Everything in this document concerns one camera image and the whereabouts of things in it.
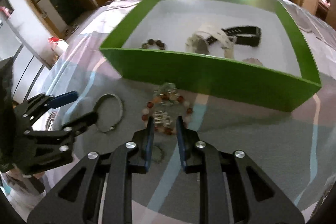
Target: metal screw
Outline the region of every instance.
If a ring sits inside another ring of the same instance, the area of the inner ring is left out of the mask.
[[[244,151],[241,151],[241,150],[237,150],[237,151],[235,152],[235,156],[236,156],[237,158],[244,158],[244,157],[245,157],[245,152],[244,152]]]
[[[69,147],[67,146],[67,145],[62,145],[60,148],[59,148],[59,150],[61,151],[61,152],[65,152],[65,151],[67,151],[69,149]]]
[[[202,141],[198,141],[195,145],[198,148],[204,148],[206,146],[206,143]]]
[[[63,129],[65,132],[70,132],[72,130],[72,127],[66,127]]]
[[[126,147],[128,149],[134,148],[136,146],[137,146],[137,144],[135,142],[128,142],[128,143],[126,143]]]
[[[95,158],[98,157],[98,153],[97,152],[90,152],[88,153],[87,157],[90,159],[90,160],[93,160]]]

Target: table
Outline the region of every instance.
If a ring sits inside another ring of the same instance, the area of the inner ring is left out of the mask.
[[[105,93],[114,93],[123,100],[126,110],[118,128],[103,134],[92,126],[77,138],[74,152],[78,158],[91,151],[113,151],[144,128],[141,110],[157,86],[122,79],[98,51],[108,33],[139,1],[117,0],[107,7],[69,45],[45,82],[44,91],[49,94],[71,90],[80,94],[76,103],[58,110],[55,128],[92,111]],[[315,57],[323,88],[292,113],[180,91],[194,105],[189,128],[218,150],[244,150],[300,210],[318,201],[326,180],[336,173],[332,164],[336,156],[336,51],[314,34],[303,34]],[[103,119],[117,117],[115,104],[106,107]],[[154,144],[164,154],[160,162],[152,163],[147,175],[133,177],[133,223],[198,223],[197,174],[181,171],[174,136],[156,134]],[[47,172],[51,186],[70,167]]]

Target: red object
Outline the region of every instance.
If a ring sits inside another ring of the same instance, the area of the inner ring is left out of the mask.
[[[58,41],[60,41],[60,39],[58,37],[49,37],[48,38],[49,43],[54,43],[54,42],[58,42]]]
[[[147,121],[148,120],[148,115],[142,115],[141,120],[143,120],[144,122]]]
[[[171,128],[166,128],[166,129],[165,129],[165,133],[166,133],[167,135],[172,135],[173,130],[172,130]]]
[[[161,96],[161,98],[162,98],[163,101],[167,101],[167,100],[169,100],[169,97],[167,96],[167,94],[163,94],[163,95]]]
[[[183,101],[184,101],[183,96],[179,96],[179,97],[177,98],[177,101],[178,101],[179,103],[183,103]]]
[[[154,103],[153,103],[153,102],[149,101],[149,102],[147,103],[147,108],[152,108],[153,106],[154,106]]]
[[[3,11],[4,14],[5,14],[7,17],[10,17],[10,16],[11,16],[11,14],[10,14],[10,12],[9,12],[9,9],[6,8],[6,7],[4,7],[4,6],[0,6],[0,11]]]

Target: silver bracelet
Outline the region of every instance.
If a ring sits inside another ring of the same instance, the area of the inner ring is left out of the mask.
[[[123,118],[123,112],[124,112],[123,102],[121,101],[121,99],[117,95],[110,94],[110,93],[104,94],[102,97],[100,97],[98,99],[97,103],[95,104],[95,106],[93,108],[93,111],[96,112],[96,113],[98,113],[99,107],[108,98],[116,98],[117,99],[117,101],[119,103],[119,106],[120,106],[120,114],[119,114],[118,121],[114,125],[112,125],[108,130],[102,130],[102,129],[100,129],[99,126],[98,126],[98,121],[96,122],[96,127],[98,128],[98,130],[100,132],[103,132],[103,133],[109,132],[110,130],[114,130],[116,128],[116,126],[118,125],[118,123],[122,120],[122,118]]]

